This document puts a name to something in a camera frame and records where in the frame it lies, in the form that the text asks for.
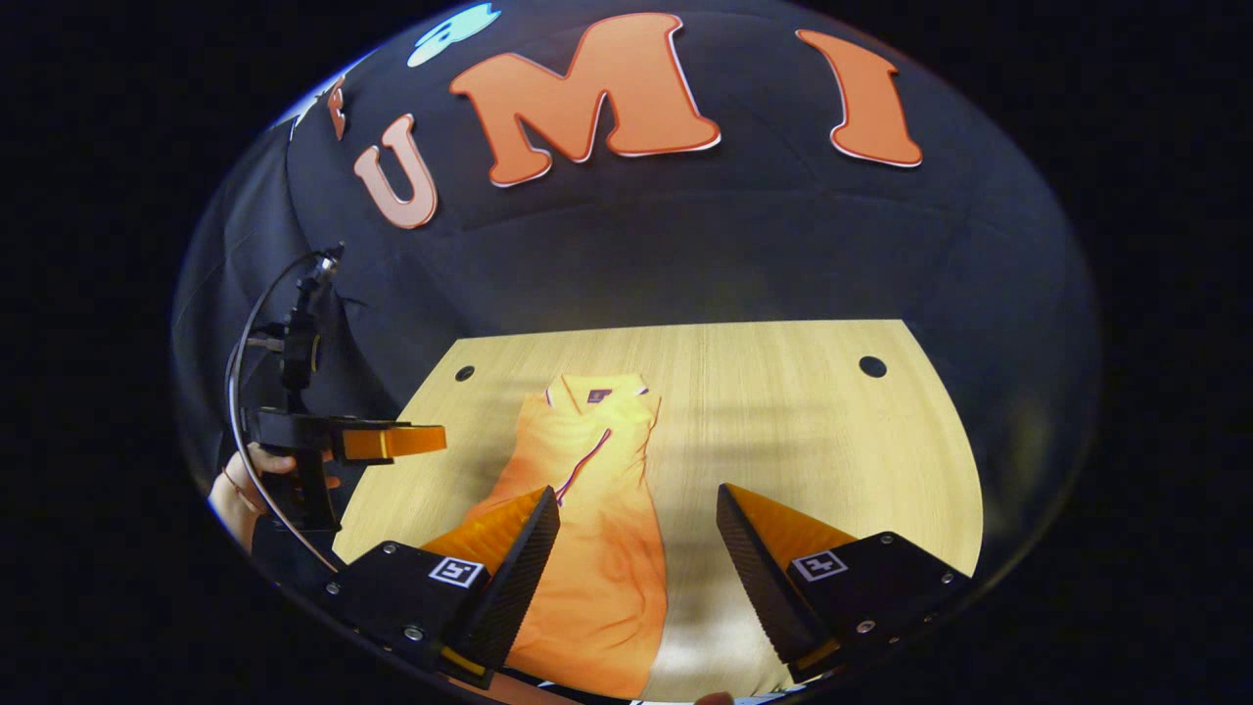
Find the black cloth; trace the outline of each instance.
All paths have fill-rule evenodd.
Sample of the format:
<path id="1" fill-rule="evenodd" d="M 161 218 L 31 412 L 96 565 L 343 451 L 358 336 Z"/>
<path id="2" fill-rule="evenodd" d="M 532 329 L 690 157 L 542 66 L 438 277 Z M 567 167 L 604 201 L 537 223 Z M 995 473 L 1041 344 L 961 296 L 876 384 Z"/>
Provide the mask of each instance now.
<path id="1" fill-rule="evenodd" d="M 546 175 L 492 185 L 475 109 L 449 83 L 504 51 L 564 73 L 589 24 L 639 9 L 511 3 L 481 33 L 410 68 L 432 18 L 347 71 L 342 140 L 325 96 L 294 129 L 288 121 L 258 139 L 200 223 L 177 294 L 177 403 L 194 473 L 207 482 L 232 451 L 221 381 L 248 307 L 293 257 L 342 239 L 335 293 L 318 309 L 330 347 L 307 396 L 317 413 L 395 418 L 465 336 L 903 319 L 975 455 L 985 502 L 977 577 L 1000 574 L 1055 511 L 1096 411 L 1093 286 L 1048 184 L 979 109 L 891 46 L 803 8 L 727 0 L 677 11 L 674 38 L 698 109 L 722 129 L 717 147 L 619 157 L 604 144 L 614 126 L 604 109 L 586 162 L 553 150 Z M 831 145 L 840 90 L 797 29 L 858 43 L 897 68 L 921 165 Z M 434 218 L 416 229 L 391 224 L 352 168 L 406 113 L 439 190 Z M 380 163 L 408 197 L 390 149 Z M 263 318 L 281 317 L 293 296 L 279 287 Z M 273 362 L 253 358 L 246 373 L 244 403 L 274 404 Z"/>

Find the wooden tabletop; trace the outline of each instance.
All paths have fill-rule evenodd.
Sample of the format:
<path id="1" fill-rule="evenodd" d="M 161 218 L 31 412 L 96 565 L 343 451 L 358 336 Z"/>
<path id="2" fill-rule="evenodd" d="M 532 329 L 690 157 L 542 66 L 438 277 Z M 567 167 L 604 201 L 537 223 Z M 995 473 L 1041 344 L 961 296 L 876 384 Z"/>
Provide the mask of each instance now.
<path id="1" fill-rule="evenodd" d="M 886 374 L 867 374 L 865 358 Z M 466 367 L 474 374 L 459 382 Z M 872 362 L 865 367 L 881 372 Z M 896 319 L 459 339 L 400 417 L 442 425 L 447 451 L 368 468 L 335 552 L 351 562 L 383 540 L 421 546 L 455 528 L 509 462 L 525 396 L 561 376 L 635 373 L 662 398 L 645 472 L 668 600 L 640 699 L 693 701 L 719 690 L 747 696 L 792 684 L 718 533 L 720 483 L 856 537 L 895 531 L 974 572 L 984 518 L 970 443 L 926 352 Z"/>

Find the wrist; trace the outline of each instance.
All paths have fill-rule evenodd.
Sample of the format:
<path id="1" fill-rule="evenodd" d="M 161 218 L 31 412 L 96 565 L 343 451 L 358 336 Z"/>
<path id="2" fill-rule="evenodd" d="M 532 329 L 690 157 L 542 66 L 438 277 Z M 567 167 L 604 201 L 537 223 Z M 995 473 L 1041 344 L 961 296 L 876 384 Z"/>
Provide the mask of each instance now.
<path id="1" fill-rule="evenodd" d="M 232 515 L 257 518 L 266 513 L 263 508 L 264 501 L 259 497 L 247 497 L 239 486 L 231 480 L 231 476 L 224 472 L 218 473 L 218 477 L 214 480 L 213 495 L 217 497 L 214 505 L 221 506 Z"/>

